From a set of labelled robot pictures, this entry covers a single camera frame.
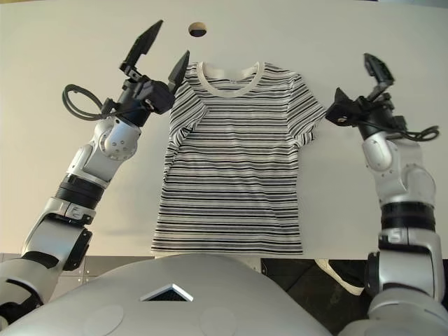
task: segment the shoe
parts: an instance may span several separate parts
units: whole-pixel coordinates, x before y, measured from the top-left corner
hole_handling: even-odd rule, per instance
[[[364,286],[360,287],[363,281],[359,279],[359,277],[363,278],[363,275],[354,277],[353,269],[350,269],[350,272],[348,272],[347,274],[347,277],[351,278],[351,283],[349,283],[343,280],[343,278],[338,273],[336,273],[336,271],[331,267],[329,259],[314,259],[314,261],[321,268],[321,270],[323,270],[326,274],[336,280],[350,294],[359,296],[364,291]],[[350,266],[350,262],[351,261],[344,261],[344,264]],[[359,263],[365,263],[365,261],[354,260],[353,263],[356,263],[356,266],[359,266]]]

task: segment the black vent grille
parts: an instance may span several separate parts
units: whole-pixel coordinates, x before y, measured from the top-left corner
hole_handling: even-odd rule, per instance
[[[187,301],[182,296],[180,296],[175,290],[167,290],[151,299],[145,301]]]

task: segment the black and white stripes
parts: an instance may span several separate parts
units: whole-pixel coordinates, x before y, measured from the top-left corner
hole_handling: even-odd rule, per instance
[[[238,81],[201,70],[188,67],[171,110],[152,249],[301,254],[298,148],[324,109],[299,75],[271,64]]]

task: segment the short sleeve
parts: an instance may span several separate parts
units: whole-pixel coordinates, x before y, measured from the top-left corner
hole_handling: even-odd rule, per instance
[[[325,108],[313,96],[302,77],[294,76],[290,84],[286,119],[290,135],[297,140],[299,147],[314,140],[312,131],[322,120],[325,112]]]

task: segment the white collar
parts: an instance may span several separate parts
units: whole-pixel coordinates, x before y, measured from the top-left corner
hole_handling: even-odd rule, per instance
[[[256,71],[255,76],[251,80],[251,82],[242,87],[241,89],[235,91],[223,91],[212,86],[207,77],[216,78],[216,79],[230,79],[233,81],[241,81],[249,77],[253,72]],[[255,87],[260,81],[263,72],[265,71],[265,63],[264,62],[256,62],[253,66],[247,69],[235,71],[235,70],[222,70],[213,68],[211,65],[200,62],[196,66],[197,77],[199,78],[200,83],[204,88],[209,91],[213,96],[224,97],[224,98],[235,98],[242,95],[245,95],[249,92],[253,87]]]

